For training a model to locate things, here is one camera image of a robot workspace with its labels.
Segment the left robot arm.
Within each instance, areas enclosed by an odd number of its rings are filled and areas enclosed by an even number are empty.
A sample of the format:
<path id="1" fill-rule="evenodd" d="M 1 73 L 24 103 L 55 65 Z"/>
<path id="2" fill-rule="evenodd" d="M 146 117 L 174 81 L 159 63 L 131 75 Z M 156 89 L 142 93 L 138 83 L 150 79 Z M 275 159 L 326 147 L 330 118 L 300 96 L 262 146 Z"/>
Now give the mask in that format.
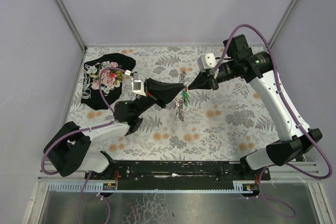
<path id="1" fill-rule="evenodd" d="M 151 78 L 133 81 L 134 100 L 119 101 L 114 106 L 112 121 L 80 127 L 75 122 L 64 124 L 44 148 L 43 160 L 48 159 L 55 174 L 67 177 L 78 170 L 103 173 L 113 163 L 104 151 L 90 152 L 91 146 L 130 135 L 142 123 L 142 113 L 153 105 L 166 108 L 185 88 L 182 83 L 165 83 Z"/>

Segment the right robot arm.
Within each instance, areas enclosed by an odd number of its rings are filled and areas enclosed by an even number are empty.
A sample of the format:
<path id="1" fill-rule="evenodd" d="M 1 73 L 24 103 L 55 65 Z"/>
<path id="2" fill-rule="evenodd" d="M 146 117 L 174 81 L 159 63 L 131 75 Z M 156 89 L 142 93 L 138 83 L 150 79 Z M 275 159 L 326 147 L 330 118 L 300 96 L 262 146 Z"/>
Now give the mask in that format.
<path id="1" fill-rule="evenodd" d="M 188 89 L 217 90 L 221 82 L 243 78 L 260 96 L 279 137 L 240 161 L 251 170 L 259 170 L 270 165 L 282 166 L 311 150 L 312 141 L 319 142 L 322 133 L 300 116 L 284 89 L 277 89 L 282 85 L 274 76 L 270 54 L 253 53 L 244 35 L 223 43 L 228 46 L 229 60 L 215 69 L 217 62 L 213 53 L 200 56 L 197 60 L 200 72 Z"/>

